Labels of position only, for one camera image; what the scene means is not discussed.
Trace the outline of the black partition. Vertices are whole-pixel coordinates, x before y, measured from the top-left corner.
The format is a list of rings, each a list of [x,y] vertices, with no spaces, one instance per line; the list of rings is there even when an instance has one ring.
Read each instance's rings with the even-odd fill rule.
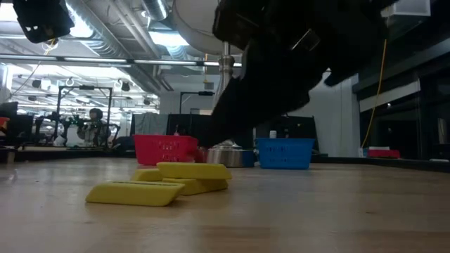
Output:
[[[166,134],[187,136],[188,143],[195,148],[210,148],[217,144],[211,127],[210,115],[170,114],[167,119]]]

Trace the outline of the black monitor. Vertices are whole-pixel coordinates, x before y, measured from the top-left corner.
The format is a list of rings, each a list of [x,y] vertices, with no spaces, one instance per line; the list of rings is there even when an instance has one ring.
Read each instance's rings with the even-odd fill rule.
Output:
[[[8,102],[0,104],[0,117],[11,118],[17,115],[18,102]]]

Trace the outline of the yellow eraser block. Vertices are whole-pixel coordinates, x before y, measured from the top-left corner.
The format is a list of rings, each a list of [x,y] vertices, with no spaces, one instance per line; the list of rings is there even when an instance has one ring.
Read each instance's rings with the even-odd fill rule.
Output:
[[[232,179],[231,172],[222,164],[159,162],[157,168],[165,178],[173,179]]]
[[[89,203],[164,207],[184,189],[182,183],[159,181],[110,181],[94,186],[85,201]]]
[[[159,169],[137,169],[131,181],[161,181],[163,179]]]
[[[171,179],[163,178],[165,183],[181,183],[184,184],[184,188],[181,191],[181,195],[197,195],[201,193],[209,193],[218,190],[226,190],[228,188],[228,182],[224,179]]]

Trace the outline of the long horizontal light bar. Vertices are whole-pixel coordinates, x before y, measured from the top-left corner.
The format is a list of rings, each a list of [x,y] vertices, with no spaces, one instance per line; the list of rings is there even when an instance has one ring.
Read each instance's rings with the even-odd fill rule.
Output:
[[[42,61],[58,63],[89,63],[109,65],[170,65],[188,67],[218,67],[218,62],[197,60],[134,60],[122,58],[86,58],[70,56],[20,55],[0,53],[0,60]]]

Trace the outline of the blue plastic basket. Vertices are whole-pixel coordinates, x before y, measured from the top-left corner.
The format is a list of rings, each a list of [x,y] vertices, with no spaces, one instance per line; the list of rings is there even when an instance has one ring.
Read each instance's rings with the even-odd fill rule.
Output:
[[[308,169],[315,140],[312,138],[258,138],[263,169]]]

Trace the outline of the black cabinet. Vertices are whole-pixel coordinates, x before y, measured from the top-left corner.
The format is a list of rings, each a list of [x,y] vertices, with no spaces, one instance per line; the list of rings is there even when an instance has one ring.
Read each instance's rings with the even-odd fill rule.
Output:
[[[257,126],[255,129],[255,137],[268,138],[270,131],[275,131],[277,138],[312,138],[314,139],[314,152],[320,152],[314,117],[288,115],[275,117]]]

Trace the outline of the silver ventilation duct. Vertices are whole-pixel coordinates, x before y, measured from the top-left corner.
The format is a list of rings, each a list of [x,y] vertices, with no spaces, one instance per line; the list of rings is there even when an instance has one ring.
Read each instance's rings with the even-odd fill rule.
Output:
[[[166,0],[142,0],[142,4],[152,20],[164,20],[169,15],[169,6]]]

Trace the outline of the person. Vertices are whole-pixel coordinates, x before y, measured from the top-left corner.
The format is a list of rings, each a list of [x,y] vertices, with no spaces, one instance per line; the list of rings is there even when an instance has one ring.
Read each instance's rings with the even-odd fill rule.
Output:
[[[80,122],[77,125],[77,136],[83,140],[86,147],[105,145],[111,131],[103,121],[103,112],[98,108],[90,109],[89,119],[90,122]]]

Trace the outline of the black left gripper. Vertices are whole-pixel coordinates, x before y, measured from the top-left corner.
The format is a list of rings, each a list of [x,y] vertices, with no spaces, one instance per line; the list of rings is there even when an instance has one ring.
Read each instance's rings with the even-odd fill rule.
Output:
[[[13,0],[13,8],[33,44],[64,37],[75,26],[65,0]]]

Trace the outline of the red box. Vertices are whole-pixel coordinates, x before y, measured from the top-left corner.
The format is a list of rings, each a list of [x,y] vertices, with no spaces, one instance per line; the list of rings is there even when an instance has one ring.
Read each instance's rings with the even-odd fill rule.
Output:
[[[368,150],[367,157],[399,159],[401,155],[398,150]]]

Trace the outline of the grey cloth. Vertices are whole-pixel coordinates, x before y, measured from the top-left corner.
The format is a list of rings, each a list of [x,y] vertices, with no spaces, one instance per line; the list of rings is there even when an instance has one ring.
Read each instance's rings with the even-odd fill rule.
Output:
[[[144,135],[165,135],[169,115],[152,112],[134,115],[134,133]]]

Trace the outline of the silver table lamp white shade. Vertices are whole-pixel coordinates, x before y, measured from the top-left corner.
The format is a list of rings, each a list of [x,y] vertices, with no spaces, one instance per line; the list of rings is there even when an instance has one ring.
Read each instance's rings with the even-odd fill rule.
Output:
[[[242,51],[227,42],[218,40],[212,33],[214,10],[220,0],[174,0],[174,22],[179,34],[193,48],[219,57],[219,84],[212,105],[215,106],[233,74],[234,56]],[[255,154],[252,148],[244,149],[234,140],[227,140],[202,151],[203,160],[222,164],[228,168],[253,167]]]

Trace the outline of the black metal rig frame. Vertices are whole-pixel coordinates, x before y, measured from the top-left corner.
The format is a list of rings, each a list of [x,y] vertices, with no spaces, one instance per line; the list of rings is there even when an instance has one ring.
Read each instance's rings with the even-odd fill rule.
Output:
[[[111,105],[112,105],[112,101],[113,101],[113,88],[112,87],[97,87],[97,86],[92,86],[92,85],[81,85],[81,86],[60,86],[59,87],[59,91],[58,91],[58,100],[57,100],[57,106],[56,106],[56,114],[60,115],[60,109],[61,109],[61,101],[64,97],[66,96],[71,96],[70,93],[74,90],[74,89],[79,89],[79,90],[85,90],[85,91],[92,91],[95,89],[107,89],[109,90],[109,95],[107,96],[108,99],[108,110],[107,110],[107,120],[106,120],[106,125],[110,127],[116,127],[117,131],[120,130],[120,127],[117,124],[111,124],[110,123],[110,115],[111,115]],[[77,126],[80,122],[90,122],[90,119],[81,119],[79,118],[77,115],[73,116],[73,117],[69,117],[66,118],[64,120],[58,119],[56,121],[56,126],[55,126],[55,132],[54,132],[54,137],[55,139],[57,139],[57,128],[59,124],[63,125],[63,135],[62,137],[67,141],[68,140],[68,129],[72,126],[75,125]],[[102,145],[104,150],[107,150],[110,148],[109,142],[107,142],[105,145]],[[87,148],[100,148],[101,146],[97,146],[97,147],[87,147]]]

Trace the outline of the black bracket stand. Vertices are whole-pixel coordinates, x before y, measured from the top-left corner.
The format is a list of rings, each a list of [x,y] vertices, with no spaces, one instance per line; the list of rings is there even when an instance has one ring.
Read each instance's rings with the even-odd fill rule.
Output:
[[[188,95],[199,95],[199,96],[213,96],[213,95],[215,95],[215,92],[212,92],[212,91],[197,91],[197,92],[194,92],[194,91],[182,91],[182,92],[180,92],[180,96],[179,96],[179,114],[182,114],[182,105],[184,103],[183,96],[185,94],[188,94]]]

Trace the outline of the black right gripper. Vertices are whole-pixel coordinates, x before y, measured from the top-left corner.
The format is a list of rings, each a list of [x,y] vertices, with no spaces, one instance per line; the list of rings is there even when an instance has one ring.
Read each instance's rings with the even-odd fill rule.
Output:
[[[243,69],[220,95],[210,122],[214,146],[309,102],[309,90],[335,86],[370,63],[387,36],[381,12],[397,0],[220,0],[213,35],[243,50]]]

